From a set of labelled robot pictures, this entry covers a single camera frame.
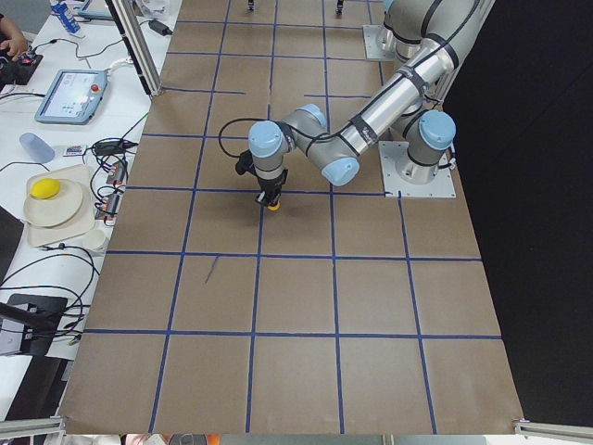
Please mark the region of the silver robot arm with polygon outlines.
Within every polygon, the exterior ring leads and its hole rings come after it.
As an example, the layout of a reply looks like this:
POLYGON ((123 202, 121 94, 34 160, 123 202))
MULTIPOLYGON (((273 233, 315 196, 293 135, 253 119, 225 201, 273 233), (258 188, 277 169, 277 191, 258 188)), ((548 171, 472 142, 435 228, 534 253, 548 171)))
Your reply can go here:
POLYGON ((398 59, 407 61, 419 51, 438 5, 439 1, 431 0, 384 1, 384 27, 395 38, 398 59))
POLYGON ((476 1, 386 1, 383 27, 401 66, 370 101, 338 131, 329 133, 321 110, 307 104, 278 121, 259 120, 248 132, 247 149, 235 163, 259 184, 256 201, 279 205, 288 170, 284 156, 296 149, 334 186, 349 183, 359 172, 359 157, 388 130, 408 143, 398 157, 399 176, 412 184, 431 182, 457 128, 444 111, 428 110, 428 90, 457 69, 480 31, 476 1))

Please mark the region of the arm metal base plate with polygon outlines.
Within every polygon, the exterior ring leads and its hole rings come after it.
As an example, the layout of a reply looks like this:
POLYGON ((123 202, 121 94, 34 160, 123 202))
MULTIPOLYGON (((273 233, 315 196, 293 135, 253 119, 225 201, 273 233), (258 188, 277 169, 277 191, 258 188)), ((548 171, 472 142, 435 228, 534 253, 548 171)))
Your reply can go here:
POLYGON ((447 155, 433 166, 416 164, 409 157, 408 142, 381 141, 378 145, 386 197, 455 198, 456 191, 447 155))
POLYGON ((396 58, 395 37, 384 25, 364 25, 362 33, 368 60, 386 61, 396 58))

